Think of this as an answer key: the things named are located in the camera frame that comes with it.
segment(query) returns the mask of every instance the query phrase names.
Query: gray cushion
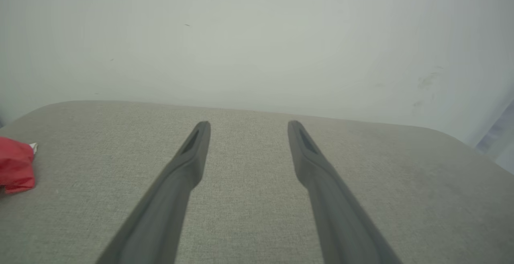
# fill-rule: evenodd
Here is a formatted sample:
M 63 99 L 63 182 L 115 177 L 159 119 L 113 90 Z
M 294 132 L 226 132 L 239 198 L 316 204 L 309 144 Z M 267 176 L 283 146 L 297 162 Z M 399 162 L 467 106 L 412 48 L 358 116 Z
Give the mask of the gray cushion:
M 39 143 L 35 189 L 0 199 L 0 263 L 93 263 L 199 121 L 204 177 L 176 263 L 323 263 L 287 123 L 301 121 L 405 263 L 512 263 L 514 176 L 425 128 L 75 101 L 0 129 Z

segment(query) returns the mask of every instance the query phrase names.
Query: gray fabric surface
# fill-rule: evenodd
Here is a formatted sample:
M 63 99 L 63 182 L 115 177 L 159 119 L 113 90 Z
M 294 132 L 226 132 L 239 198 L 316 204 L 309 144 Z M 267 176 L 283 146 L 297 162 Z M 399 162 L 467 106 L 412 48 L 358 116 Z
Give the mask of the gray fabric surface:
M 198 121 L 204 178 L 176 263 L 323 263 L 287 122 L 303 123 L 404 263 L 512 263 L 514 176 L 437 131 L 148 103 L 49 105 L 0 129 L 39 143 L 35 189 L 0 198 L 0 263 L 94 263 Z

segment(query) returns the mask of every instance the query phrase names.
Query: red fabric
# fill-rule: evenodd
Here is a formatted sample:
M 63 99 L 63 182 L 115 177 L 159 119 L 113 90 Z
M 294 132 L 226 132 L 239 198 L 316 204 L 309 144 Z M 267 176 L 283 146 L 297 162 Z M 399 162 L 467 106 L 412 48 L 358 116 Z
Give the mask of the red fabric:
M 5 193 L 22 192 L 34 187 L 33 159 L 34 152 L 30 145 L 0 137 L 0 186 L 5 186 Z

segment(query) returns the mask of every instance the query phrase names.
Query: red object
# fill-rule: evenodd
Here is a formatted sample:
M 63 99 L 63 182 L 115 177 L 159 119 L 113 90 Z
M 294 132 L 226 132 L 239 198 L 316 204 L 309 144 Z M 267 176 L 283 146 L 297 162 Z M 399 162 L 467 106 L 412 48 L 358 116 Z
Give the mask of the red object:
M 33 159 L 34 151 L 30 145 L 0 137 L 0 186 L 5 186 L 5 193 L 34 187 Z

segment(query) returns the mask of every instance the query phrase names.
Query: red bag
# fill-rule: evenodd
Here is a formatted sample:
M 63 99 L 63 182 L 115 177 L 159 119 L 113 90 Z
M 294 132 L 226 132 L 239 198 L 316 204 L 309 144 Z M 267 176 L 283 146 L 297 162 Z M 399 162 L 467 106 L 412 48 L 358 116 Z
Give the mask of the red bag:
M 5 193 L 34 187 L 33 159 L 34 151 L 30 145 L 0 137 L 0 186 L 5 186 Z

